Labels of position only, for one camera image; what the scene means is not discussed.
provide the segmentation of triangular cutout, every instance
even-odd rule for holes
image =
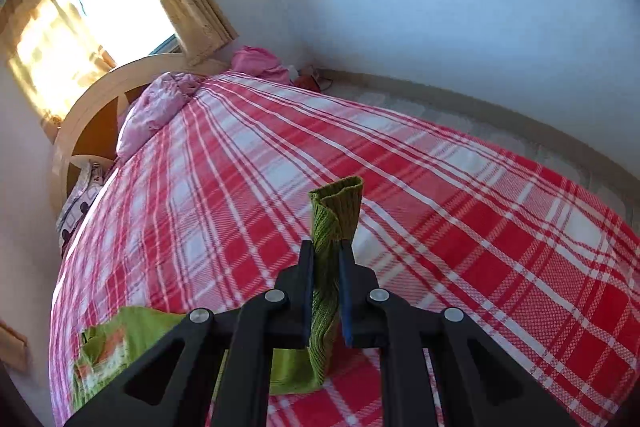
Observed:
[[[164,391],[169,385],[183,349],[184,341],[174,340],[160,355],[127,382],[124,392],[149,405],[158,405],[162,401]]]
[[[477,340],[467,342],[476,363],[486,399],[491,405],[500,405],[522,395],[522,384]]]

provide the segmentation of tiled floor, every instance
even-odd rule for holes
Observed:
[[[612,188],[605,186],[587,169],[572,164],[561,155],[544,149],[540,144],[530,142],[523,137],[510,133],[508,130],[498,129],[462,114],[442,111],[433,105],[398,98],[389,93],[366,89],[356,84],[334,82],[325,93],[355,102],[385,107],[439,125],[451,127],[542,163],[542,165],[559,172],[562,176],[596,194],[609,208],[624,217],[626,222],[640,235],[640,202],[625,201],[624,198],[616,194]]]

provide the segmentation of baseboard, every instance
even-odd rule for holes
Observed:
[[[509,130],[533,143],[558,152],[577,166],[587,169],[605,184],[615,188],[625,199],[640,201],[640,180],[638,178],[586,143],[546,123],[533,120],[500,105],[410,80],[335,70],[321,70],[321,74],[323,78],[337,82],[350,82],[410,100],[420,100],[436,108],[465,114],[497,128]]]

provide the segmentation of wooden furniture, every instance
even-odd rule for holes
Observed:
[[[181,53],[150,55],[110,71],[87,89],[71,108],[53,145],[50,202],[57,214],[78,180],[83,155],[99,156],[108,166],[115,159],[117,117],[140,96],[145,87],[166,71],[218,74],[228,64],[206,60],[187,65]]]

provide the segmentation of bed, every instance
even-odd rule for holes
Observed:
[[[96,115],[109,105],[115,115],[123,92],[134,98],[154,76],[185,69],[179,55],[159,57],[105,75],[72,109],[56,142],[54,208],[77,176],[73,156],[102,147],[113,158],[114,131],[97,133]],[[84,328],[124,305],[238,307],[296,262],[308,191],[354,174],[365,188],[353,250],[382,287],[421,308],[464,310],[580,425],[616,413],[640,352],[639,241],[623,219],[476,138],[224,69],[200,68],[211,76],[118,166],[66,251],[49,349],[57,425],[72,413]],[[379,369],[375,351],[338,341],[324,387],[270,397],[268,425],[382,425]]]

